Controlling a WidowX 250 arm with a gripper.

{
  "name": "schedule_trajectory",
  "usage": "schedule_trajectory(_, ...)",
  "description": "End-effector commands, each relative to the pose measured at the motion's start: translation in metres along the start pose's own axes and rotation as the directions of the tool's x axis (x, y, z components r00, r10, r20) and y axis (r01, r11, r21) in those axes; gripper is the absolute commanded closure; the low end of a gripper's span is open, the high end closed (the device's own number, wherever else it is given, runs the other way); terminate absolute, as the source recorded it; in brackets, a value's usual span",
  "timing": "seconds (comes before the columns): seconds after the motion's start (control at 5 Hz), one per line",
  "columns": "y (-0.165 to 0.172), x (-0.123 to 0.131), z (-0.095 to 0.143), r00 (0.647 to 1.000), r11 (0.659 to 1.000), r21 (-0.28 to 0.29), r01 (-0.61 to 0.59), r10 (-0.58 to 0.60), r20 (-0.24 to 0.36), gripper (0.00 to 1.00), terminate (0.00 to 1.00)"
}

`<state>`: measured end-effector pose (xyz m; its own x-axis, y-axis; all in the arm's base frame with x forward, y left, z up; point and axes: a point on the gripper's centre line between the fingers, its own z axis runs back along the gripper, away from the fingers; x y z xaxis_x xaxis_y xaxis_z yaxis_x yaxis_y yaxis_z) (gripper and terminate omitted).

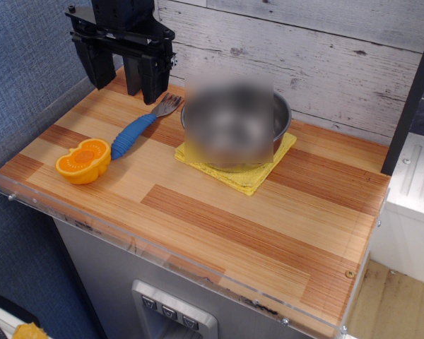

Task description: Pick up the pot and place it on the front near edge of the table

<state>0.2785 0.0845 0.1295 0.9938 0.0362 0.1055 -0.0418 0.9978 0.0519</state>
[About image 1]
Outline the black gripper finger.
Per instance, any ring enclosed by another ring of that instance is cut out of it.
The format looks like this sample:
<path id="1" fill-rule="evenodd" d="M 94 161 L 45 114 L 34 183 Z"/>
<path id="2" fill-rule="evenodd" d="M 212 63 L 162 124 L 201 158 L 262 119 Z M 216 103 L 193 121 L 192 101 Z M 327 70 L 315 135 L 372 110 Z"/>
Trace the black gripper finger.
<path id="1" fill-rule="evenodd" d="M 139 60 L 141 91 L 146 105 L 153 104 L 167 90 L 171 61 L 165 57 L 143 54 Z"/>
<path id="2" fill-rule="evenodd" d="M 116 71 L 111 52 L 84 41 L 78 36 L 73 36 L 72 41 L 90 82 L 98 90 L 114 80 Z"/>

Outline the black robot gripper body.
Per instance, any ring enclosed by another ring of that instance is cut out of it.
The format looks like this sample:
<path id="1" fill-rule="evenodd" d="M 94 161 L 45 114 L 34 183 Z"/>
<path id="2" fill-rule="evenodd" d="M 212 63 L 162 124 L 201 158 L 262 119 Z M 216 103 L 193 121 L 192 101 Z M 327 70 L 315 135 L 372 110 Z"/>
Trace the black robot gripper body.
<path id="1" fill-rule="evenodd" d="M 153 58 L 157 69 L 172 69 L 177 64 L 175 33 L 154 18 L 154 11 L 154 1 L 92 1 L 90 6 L 70 5 L 65 14 L 73 41 L 87 49 Z"/>

